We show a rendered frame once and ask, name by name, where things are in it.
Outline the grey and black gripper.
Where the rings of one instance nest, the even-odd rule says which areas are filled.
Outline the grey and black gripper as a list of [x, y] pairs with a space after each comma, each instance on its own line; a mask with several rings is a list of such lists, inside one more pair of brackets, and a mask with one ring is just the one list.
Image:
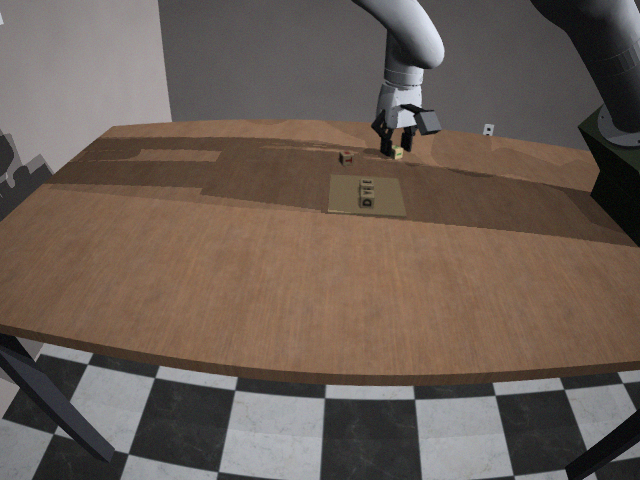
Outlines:
[[[411, 152], [413, 136], [418, 129], [413, 117], [414, 113], [402, 109], [400, 104], [413, 104], [421, 108], [421, 86], [401, 86], [386, 80], [379, 93], [376, 119], [371, 128], [381, 137], [380, 152], [387, 157], [391, 156], [392, 141], [390, 139], [394, 129], [404, 128], [405, 133], [402, 132], [400, 147], [407, 152]], [[381, 124], [383, 124], [382, 128]]]

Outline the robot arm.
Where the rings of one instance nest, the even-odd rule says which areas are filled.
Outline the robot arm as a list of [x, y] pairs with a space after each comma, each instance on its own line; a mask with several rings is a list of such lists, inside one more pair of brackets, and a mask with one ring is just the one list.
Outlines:
[[[385, 80], [416, 86], [424, 69], [441, 64], [442, 40], [417, 0], [351, 1], [387, 29]], [[634, 0], [530, 1], [567, 33], [589, 71], [605, 103], [597, 120], [603, 139], [621, 149], [640, 149], [640, 13]], [[434, 110], [400, 107], [415, 113], [421, 136], [442, 130]]]

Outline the beige flat mat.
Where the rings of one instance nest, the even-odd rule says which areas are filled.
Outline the beige flat mat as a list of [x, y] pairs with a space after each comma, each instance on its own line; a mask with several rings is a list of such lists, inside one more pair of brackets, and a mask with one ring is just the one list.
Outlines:
[[[374, 208], [360, 208], [360, 179], [374, 179]], [[407, 218], [397, 178], [332, 175], [328, 214]]]

